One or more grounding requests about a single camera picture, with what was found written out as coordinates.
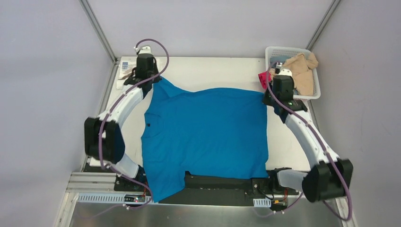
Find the beige t-shirt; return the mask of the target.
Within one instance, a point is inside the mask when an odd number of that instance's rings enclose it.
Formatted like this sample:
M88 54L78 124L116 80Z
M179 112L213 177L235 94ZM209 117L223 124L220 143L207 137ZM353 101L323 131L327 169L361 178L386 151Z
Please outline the beige t-shirt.
M295 89L299 95L314 95L313 70L318 66L318 60L314 53L310 53L306 57L304 53L300 52L287 59L282 66L292 72Z

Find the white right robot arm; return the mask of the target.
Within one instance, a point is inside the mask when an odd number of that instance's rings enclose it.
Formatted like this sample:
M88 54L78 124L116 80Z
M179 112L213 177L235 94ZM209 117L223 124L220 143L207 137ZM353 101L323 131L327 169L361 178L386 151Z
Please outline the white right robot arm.
M262 102L274 108L274 113L292 131L309 162L310 171L290 168L276 170L268 186L275 194L286 188L302 192L308 201L317 202L339 197L350 197L353 165L340 158L321 137L313 124L306 105L293 98L294 81L291 76L277 75L268 84Z

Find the folded white printed t-shirt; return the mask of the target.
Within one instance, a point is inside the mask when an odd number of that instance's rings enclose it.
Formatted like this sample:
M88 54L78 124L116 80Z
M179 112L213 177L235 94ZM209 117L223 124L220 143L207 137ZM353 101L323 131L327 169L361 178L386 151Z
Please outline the folded white printed t-shirt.
M156 75L163 69L165 64L163 63L163 61L161 61L161 63L160 63L159 60L160 60L159 58L155 58L153 60L153 62L156 64L156 66L154 66L154 72L148 72L148 75L146 75L143 80ZM131 76L132 70L135 67L137 67L137 57L122 57L121 58L120 63L119 63L119 69L117 72L116 81L114 83L115 88L117 90L122 90L125 80L128 79L129 76Z

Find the aluminium front rail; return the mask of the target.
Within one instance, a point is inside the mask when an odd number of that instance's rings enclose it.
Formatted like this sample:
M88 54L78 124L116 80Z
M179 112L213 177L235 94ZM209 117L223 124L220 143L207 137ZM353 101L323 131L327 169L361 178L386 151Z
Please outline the aluminium front rail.
M112 192L115 173L71 173L66 192Z

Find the grey-blue t-shirt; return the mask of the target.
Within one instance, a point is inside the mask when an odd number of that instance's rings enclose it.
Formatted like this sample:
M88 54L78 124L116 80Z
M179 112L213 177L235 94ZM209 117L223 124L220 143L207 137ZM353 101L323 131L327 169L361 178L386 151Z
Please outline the grey-blue t-shirt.
M270 67L275 68L277 63L284 64L287 59L290 59L290 57L287 55L272 56L269 59Z

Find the pink t-shirt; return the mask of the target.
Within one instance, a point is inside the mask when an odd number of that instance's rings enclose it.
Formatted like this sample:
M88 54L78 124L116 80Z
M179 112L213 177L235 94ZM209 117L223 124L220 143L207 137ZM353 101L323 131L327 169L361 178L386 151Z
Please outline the pink t-shirt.
M267 85L272 81L271 73L269 71L265 71L258 74L258 78L260 84L264 90L267 89Z

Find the blue polo shirt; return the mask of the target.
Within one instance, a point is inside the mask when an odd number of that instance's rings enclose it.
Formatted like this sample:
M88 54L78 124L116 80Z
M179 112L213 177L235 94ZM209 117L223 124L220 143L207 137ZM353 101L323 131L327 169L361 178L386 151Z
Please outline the blue polo shirt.
M267 107L263 93L219 87L190 92L163 79L153 86L141 137L143 167L154 201L193 175L267 177Z

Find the aluminium frame post left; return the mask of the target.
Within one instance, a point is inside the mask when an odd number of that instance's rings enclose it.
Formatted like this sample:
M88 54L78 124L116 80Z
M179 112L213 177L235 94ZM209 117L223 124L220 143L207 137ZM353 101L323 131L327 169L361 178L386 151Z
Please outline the aluminium frame post left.
M103 48L105 49L108 57L110 58L110 60L113 62L113 64L116 64L117 62L117 57L114 53L114 51L112 50L112 47L109 43L109 41L106 38L106 35L103 31L103 29L101 28L101 25L98 21L98 19L96 18L96 15L89 3L88 0L79 0L92 28L94 29L99 41L101 42Z

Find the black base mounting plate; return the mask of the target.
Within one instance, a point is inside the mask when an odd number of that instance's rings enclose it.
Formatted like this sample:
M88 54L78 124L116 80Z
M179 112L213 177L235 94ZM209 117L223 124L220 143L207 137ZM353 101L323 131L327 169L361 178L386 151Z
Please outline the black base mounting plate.
M234 179L185 173L185 187L159 204L248 207L256 199L283 204L293 189L272 189L272 178Z

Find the aluminium frame post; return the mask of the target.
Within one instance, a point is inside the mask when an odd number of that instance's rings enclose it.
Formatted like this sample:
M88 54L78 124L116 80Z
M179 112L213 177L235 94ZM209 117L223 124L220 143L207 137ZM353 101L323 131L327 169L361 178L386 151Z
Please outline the aluminium frame post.
M94 29L99 41L101 42L103 48L105 49L108 57L110 58L110 60L113 62L113 64L116 64L117 62L117 57L114 53L114 51L112 50L112 47L109 43L109 41L106 38L106 35L103 31L103 29L101 28L101 25L98 21L98 19L96 18L96 15L89 3L88 0L79 0L92 28Z
M312 35L310 41L308 42L306 49L311 51L319 40L321 34L323 33L325 27L329 23L331 17L335 13L338 6L341 4L342 0L332 0L329 7L327 8L323 18L321 19L319 25L317 26L314 34Z

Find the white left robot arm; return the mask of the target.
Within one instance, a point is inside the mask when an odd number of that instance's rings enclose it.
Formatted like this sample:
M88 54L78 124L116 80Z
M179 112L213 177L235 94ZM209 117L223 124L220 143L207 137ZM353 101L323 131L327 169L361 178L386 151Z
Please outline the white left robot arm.
M144 178L138 175L139 165L125 153L121 127L134 109L152 89L153 83L161 80L157 60L151 53L140 53L136 66L124 81L122 91L105 111L97 117L88 117L84 122L85 154L126 175L126 185L132 191L144 186Z

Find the aluminium frame post right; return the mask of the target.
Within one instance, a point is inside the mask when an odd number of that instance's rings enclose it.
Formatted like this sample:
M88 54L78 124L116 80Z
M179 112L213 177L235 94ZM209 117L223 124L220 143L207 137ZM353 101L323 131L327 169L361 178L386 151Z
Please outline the aluminium frame post right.
M306 49L311 51L319 40L321 34L323 33L325 27L329 23L331 17L335 13L338 6L341 4L342 0L332 0L329 7L327 8L323 18L321 19L319 25L317 26L314 34L312 35L310 41L308 42Z

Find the white plastic laundry basket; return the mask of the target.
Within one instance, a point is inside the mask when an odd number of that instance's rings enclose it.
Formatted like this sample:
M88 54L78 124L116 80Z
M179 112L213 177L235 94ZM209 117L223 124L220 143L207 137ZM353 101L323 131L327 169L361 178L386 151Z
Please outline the white plastic laundry basket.
M306 49L269 46L265 49L266 70L271 78L290 72L294 80L295 99L318 99L321 96L316 56Z

